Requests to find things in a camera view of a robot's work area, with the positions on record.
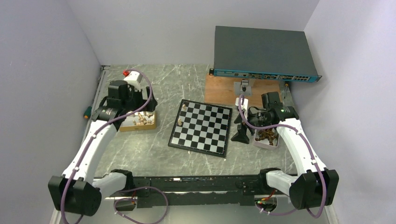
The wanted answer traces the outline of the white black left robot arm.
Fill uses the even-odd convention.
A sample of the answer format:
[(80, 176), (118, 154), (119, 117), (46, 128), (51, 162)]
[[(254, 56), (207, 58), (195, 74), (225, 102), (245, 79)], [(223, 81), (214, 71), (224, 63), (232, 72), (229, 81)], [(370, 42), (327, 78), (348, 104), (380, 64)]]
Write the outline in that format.
[(115, 169), (98, 181), (94, 175), (105, 149), (127, 116), (155, 109), (157, 102), (151, 83), (146, 94), (144, 99), (142, 88), (129, 81), (116, 80), (109, 84), (108, 95), (92, 113), (89, 132), (75, 158), (61, 176), (52, 176), (48, 182), (55, 209), (63, 219), (66, 213), (91, 217), (106, 197), (116, 192), (122, 196), (133, 192), (131, 171)]

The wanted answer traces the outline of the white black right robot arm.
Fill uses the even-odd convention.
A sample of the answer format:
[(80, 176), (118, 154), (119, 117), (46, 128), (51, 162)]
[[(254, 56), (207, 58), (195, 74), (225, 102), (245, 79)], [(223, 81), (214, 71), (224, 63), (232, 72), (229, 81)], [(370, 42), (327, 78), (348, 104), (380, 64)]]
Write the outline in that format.
[(296, 110), (292, 106), (284, 106), (278, 92), (262, 94), (262, 104), (262, 110), (252, 113), (243, 94), (236, 98), (239, 112), (236, 122), (242, 128), (239, 136), (246, 138), (247, 128), (254, 133), (275, 129), (292, 156), (297, 175), (286, 174), (278, 168), (262, 169), (257, 187), (264, 194), (274, 189), (284, 193), (295, 210), (307, 210), (318, 218), (324, 207), (333, 202), (339, 175), (319, 159), (303, 131)]

